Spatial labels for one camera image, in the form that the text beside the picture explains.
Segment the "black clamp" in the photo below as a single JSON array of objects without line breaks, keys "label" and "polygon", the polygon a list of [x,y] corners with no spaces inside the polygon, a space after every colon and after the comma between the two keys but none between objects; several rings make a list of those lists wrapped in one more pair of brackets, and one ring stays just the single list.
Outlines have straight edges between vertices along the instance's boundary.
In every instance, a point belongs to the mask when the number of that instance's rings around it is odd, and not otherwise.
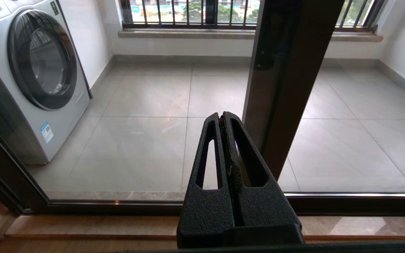
[{"label": "black clamp", "polygon": [[[218,189],[205,190],[211,140]],[[249,187],[243,181],[241,162]],[[179,248],[304,243],[296,213],[235,114],[224,112],[218,118],[214,113],[204,122],[177,227],[177,243]]]}]

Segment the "window sill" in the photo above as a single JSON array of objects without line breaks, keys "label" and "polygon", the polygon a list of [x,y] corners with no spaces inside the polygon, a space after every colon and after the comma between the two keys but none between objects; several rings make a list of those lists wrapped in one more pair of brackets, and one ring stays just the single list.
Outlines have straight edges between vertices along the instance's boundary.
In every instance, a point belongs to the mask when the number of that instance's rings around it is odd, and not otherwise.
[{"label": "window sill", "polygon": [[254,40],[254,30],[212,29],[125,29],[119,38],[180,38],[180,39],[238,39]]},{"label": "window sill", "polygon": [[[118,32],[119,38],[179,38],[179,39],[235,39],[254,40],[251,30],[212,29],[125,29]],[[382,36],[368,32],[334,32],[331,41],[381,42]]]}]

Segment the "washing machine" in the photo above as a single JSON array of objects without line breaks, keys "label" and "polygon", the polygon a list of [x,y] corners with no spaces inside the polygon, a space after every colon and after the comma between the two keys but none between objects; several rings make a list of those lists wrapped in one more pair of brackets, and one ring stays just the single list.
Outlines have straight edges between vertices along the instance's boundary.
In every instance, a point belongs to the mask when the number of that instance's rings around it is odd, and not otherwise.
[{"label": "washing machine", "polygon": [[0,0],[0,134],[10,149],[24,164],[50,162],[89,99],[58,3]]}]

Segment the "gray tile floor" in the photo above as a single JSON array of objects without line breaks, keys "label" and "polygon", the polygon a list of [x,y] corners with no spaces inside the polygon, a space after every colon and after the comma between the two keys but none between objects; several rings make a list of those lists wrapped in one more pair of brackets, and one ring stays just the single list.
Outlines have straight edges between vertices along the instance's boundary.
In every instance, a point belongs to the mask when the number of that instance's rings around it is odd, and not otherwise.
[{"label": "gray tile floor", "polygon": [[[241,117],[248,72],[119,64],[53,161],[29,171],[47,193],[185,191],[205,117]],[[370,68],[321,69],[278,182],[288,192],[405,192],[405,92]],[[216,187],[212,149],[204,188]]]}]

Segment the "washing machine door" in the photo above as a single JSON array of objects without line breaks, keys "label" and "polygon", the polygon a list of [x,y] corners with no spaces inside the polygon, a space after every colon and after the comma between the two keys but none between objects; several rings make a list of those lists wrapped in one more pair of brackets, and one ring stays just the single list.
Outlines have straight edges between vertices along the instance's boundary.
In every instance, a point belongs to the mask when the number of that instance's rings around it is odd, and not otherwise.
[{"label": "washing machine door", "polygon": [[8,59],[24,96],[44,110],[58,110],[76,88],[77,64],[72,42],[48,13],[28,9],[13,20]]}]

